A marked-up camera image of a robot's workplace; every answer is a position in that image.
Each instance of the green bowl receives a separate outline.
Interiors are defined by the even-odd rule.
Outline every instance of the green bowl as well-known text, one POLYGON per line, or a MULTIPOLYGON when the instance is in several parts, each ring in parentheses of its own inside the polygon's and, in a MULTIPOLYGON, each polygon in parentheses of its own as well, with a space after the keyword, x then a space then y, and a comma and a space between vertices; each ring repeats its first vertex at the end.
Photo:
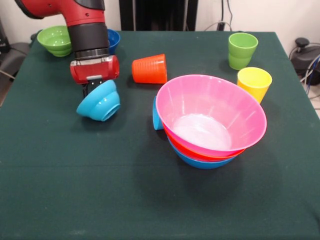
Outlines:
POLYGON ((67 26, 52 26, 43 29, 37 36, 38 42, 56 57, 71 53, 71 41, 67 26))

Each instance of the light blue bowl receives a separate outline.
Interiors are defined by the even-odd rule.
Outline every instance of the light blue bowl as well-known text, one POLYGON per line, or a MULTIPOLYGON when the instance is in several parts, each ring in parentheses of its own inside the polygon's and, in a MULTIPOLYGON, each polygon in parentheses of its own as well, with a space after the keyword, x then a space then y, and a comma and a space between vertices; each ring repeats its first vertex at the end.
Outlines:
POLYGON ((164 126, 162 125, 162 121, 158 115, 158 111, 156 108, 156 99, 157 99, 157 96, 155 96, 154 100, 153 100, 152 121, 153 121, 153 128, 154 128, 154 130, 157 131, 157 130, 163 130, 164 126))
POLYGON ((120 35, 115 30, 108 28, 109 54, 115 55, 116 48, 120 42, 120 35))
POLYGON ((226 165, 227 163, 231 162, 234 157, 231 157, 229 159, 226 160, 222 160, 222 161, 198 161, 198 160, 194 160, 184 154, 182 154, 181 152, 179 152, 178 149, 176 149, 176 147, 172 144, 172 142, 169 140, 169 143, 171 144, 171 146, 173 147, 174 151, 176 152, 176 154, 186 163, 189 164, 190 166, 197 168, 197 169, 216 169, 219 167, 222 167, 223 165, 226 165))
POLYGON ((120 108, 120 97, 113 80, 96 87, 79 104, 76 112, 96 121, 106 121, 120 108))

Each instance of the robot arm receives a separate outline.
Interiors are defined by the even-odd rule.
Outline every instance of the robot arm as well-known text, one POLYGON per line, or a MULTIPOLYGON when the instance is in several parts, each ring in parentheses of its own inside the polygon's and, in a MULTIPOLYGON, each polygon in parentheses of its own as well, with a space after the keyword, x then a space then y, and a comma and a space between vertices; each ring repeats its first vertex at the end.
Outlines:
POLYGON ((104 0, 15 0, 30 18, 62 14, 70 35, 75 60, 70 71, 77 84, 88 94, 96 86, 119 75, 119 62, 109 55, 104 0))

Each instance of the bowl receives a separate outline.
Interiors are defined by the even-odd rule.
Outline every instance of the bowl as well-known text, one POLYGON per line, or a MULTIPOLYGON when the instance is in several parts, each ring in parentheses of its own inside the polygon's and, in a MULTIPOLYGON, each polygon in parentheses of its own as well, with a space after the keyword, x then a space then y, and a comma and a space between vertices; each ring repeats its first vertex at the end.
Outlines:
POLYGON ((231 157, 229 159, 223 160, 223 161, 214 161, 214 162, 208 162, 208 161, 199 161, 199 160, 195 160, 192 159, 186 155, 184 155, 183 153, 179 152, 178 149, 176 149, 176 147, 172 144, 172 142, 169 139, 169 143, 171 144, 173 150, 175 151, 175 153, 186 163, 189 164, 190 166, 197 168, 197 169, 216 169, 219 167, 222 167, 223 165, 226 165, 227 163, 231 162, 234 157, 231 157))
POLYGON ((162 125, 162 122, 159 118, 157 108, 156 108, 156 96, 153 99, 153 106, 152 106, 152 122, 153 122, 153 128, 154 130, 163 130, 164 126, 162 125))
POLYGON ((156 109, 170 136, 190 151, 226 157, 256 144, 267 130, 260 104, 239 86, 208 75, 164 84, 156 109))
POLYGON ((79 104, 76 112, 96 121, 104 122, 120 108, 120 97, 116 84, 108 80, 97 86, 79 104))
POLYGON ((109 54, 115 55, 116 48, 120 42, 120 35, 115 30, 108 28, 109 54))
POLYGON ((231 154, 228 156, 207 156, 207 155, 201 155, 198 153, 195 153, 191 150, 189 150, 188 148, 184 147, 183 145, 181 145, 180 143, 178 143, 169 133, 168 130, 166 128, 163 128, 167 138, 169 139, 169 141, 171 142, 171 144, 183 155, 187 156, 188 158, 194 159, 194 160, 198 160, 198 161, 202 161, 202 162, 220 162, 226 159, 230 159, 233 157, 236 157, 240 154, 242 154, 246 149, 242 149, 239 150, 237 153, 235 154, 231 154))
POLYGON ((52 26, 37 35, 38 42, 56 57, 65 57, 72 51, 67 26, 52 26))

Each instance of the table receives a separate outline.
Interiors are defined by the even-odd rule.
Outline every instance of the table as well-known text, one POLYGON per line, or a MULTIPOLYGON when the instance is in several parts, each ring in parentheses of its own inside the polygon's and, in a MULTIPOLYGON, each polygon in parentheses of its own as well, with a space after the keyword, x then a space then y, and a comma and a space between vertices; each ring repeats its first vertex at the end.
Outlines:
POLYGON ((132 61, 165 53, 169 79, 235 83, 229 34, 120 32, 121 109, 103 123, 76 114, 73 56, 35 42, 0 109, 1 239, 319 239, 320 122, 275 33, 254 33, 250 66, 273 77, 257 145, 199 170, 153 130, 160 85, 135 84, 132 61))

